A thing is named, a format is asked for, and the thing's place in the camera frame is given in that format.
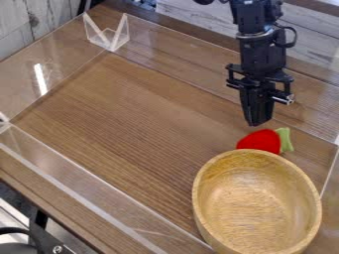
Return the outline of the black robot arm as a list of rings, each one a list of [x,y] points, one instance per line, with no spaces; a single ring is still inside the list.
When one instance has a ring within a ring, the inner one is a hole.
[[[226,86],[240,92],[244,117],[250,126],[266,122],[273,103],[293,102],[284,72],[285,50],[296,43],[292,27],[280,26],[281,0],[229,0],[233,23],[238,26],[240,64],[226,65]]]

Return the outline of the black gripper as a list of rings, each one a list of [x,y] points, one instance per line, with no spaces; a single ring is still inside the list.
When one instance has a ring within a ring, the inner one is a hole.
[[[273,102],[289,105],[292,77],[285,68],[285,50],[294,42],[285,39],[286,28],[269,28],[261,34],[237,34],[241,63],[226,65],[226,86],[240,91],[245,119],[254,126],[270,119]]]

